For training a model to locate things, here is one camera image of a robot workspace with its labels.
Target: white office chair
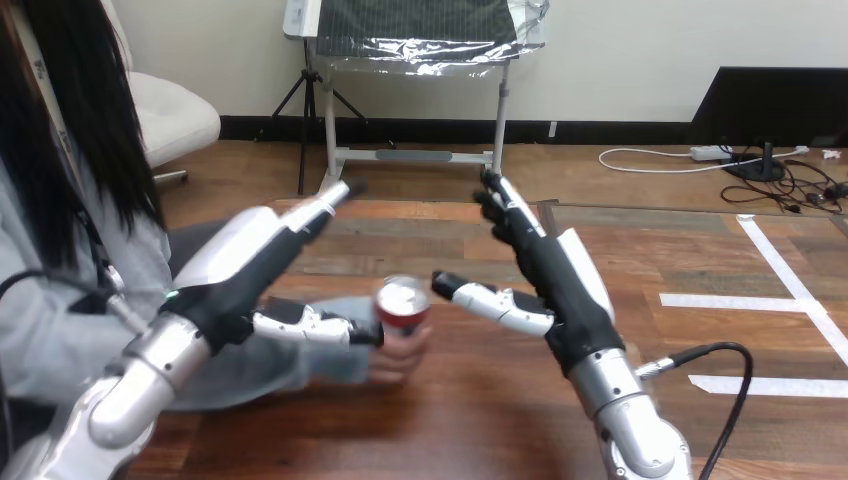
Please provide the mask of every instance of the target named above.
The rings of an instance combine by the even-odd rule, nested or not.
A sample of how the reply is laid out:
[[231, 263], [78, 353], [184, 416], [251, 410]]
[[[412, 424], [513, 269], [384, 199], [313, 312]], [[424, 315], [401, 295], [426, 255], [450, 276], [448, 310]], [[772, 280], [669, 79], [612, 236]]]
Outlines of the white office chair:
[[[176, 83], [132, 71], [129, 43], [112, 0], [102, 2], [121, 44], [127, 79], [141, 124], [144, 154], [150, 167], [158, 167], [218, 140], [221, 117], [209, 102]], [[175, 179], [185, 181], [187, 178], [185, 170], [155, 176], [156, 183]]]

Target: white wall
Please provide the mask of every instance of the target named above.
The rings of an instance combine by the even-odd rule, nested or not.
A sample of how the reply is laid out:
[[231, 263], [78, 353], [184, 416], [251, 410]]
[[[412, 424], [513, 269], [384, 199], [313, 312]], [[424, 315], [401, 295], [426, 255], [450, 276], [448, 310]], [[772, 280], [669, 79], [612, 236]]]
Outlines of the white wall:
[[[689, 121], [721, 65], [848, 67], [845, 0], [551, 1], [547, 47], [513, 64], [511, 119]], [[223, 115], [269, 115], [303, 68], [282, 34], [285, 0], [115, 3], [136, 70]], [[336, 86], [375, 118], [491, 119], [498, 81], [346, 74]]]

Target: gray sleeve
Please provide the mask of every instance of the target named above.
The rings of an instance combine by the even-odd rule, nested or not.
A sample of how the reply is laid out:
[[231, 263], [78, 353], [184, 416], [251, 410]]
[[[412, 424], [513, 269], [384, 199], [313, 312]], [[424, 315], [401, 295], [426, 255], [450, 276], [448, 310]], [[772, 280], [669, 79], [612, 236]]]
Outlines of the gray sleeve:
[[[26, 269], [0, 230], [0, 279]], [[68, 313], [66, 296], [57, 293], [63, 288], [26, 279], [0, 299], [0, 367], [10, 397], [73, 403], [85, 380], [99, 376], [133, 337], [113, 316]]]
[[[361, 322], [373, 321], [371, 299], [339, 298], [312, 305]], [[252, 336], [227, 345], [195, 374], [169, 410], [217, 410], [249, 402], [278, 390], [299, 390], [312, 379], [363, 383], [370, 348], [349, 349], [283, 343]]]

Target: white tape line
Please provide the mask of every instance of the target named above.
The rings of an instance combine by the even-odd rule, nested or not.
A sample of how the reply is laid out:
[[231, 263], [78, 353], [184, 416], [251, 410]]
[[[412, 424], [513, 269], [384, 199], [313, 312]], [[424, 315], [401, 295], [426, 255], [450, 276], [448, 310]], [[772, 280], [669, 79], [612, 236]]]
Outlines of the white tape line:
[[724, 295], [685, 295], [661, 293], [660, 303], [664, 307], [684, 308], [727, 308], [731, 310], [764, 310], [769, 312], [807, 311], [803, 302], [792, 298], [730, 297]]
[[[742, 385], [742, 377], [689, 375], [689, 381], [705, 392], [724, 395], [736, 395]], [[848, 380], [754, 377], [748, 395], [848, 398]]]
[[748, 237], [751, 238], [751, 241], [754, 242], [757, 250], [766, 259], [766, 262], [774, 270], [774, 273], [780, 278], [780, 281], [786, 285], [789, 293], [796, 300], [805, 302], [810, 307], [807, 310], [810, 320], [819, 329], [825, 340], [827, 340], [827, 343], [836, 351], [839, 358], [842, 359], [845, 365], [848, 365], [848, 338], [845, 338], [845, 334], [833, 323], [833, 319], [830, 318], [830, 315], [827, 314], [827, 311], [825, 311], [821, 304], [816, 302], [813, 294], [801, 283], [798, 275], [795, 275], [795, 272], [789, 268], [789, 265], [780, 256], [780, 253], [774, 248], [774, 245], [771, 244], [763, 231], [760, 230], [760, 227], [754, 221], [753, 215], [737, 215], [736, 220], [745, 230], [745, 233], [748, 234]]

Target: robotic arm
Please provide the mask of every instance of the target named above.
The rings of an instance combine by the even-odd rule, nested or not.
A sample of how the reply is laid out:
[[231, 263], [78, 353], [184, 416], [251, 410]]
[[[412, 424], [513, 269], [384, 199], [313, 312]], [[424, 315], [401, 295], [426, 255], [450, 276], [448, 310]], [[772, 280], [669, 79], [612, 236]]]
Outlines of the robotic arm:
[[[544, 337], [594, 422], [611, 479], [691, 479], [689, 447], [657, 414], [614, 327], [606, 288], [577, 233], [552, 238], [509, 181], [485, 174], [477, 196], [540, 298], [433, 274], [433, 290], [472, 313]], [[658, 373], [643, 369], [644, 377]]]
[[[382, 345], [382, 328], [286, 302], [272, 318], [260, 295], [314, 240], [356, 187], [340, 182], [282, 217], [257, 207], [234, 217], [183, 268], [158, 317], [50, 430], [19, 449], [2, 480], [107, 480], [141, 453], [156, 418], [224, 345], [251, 334], [285, 341]], [[110, 306], [139, 325], [120, 297]]]

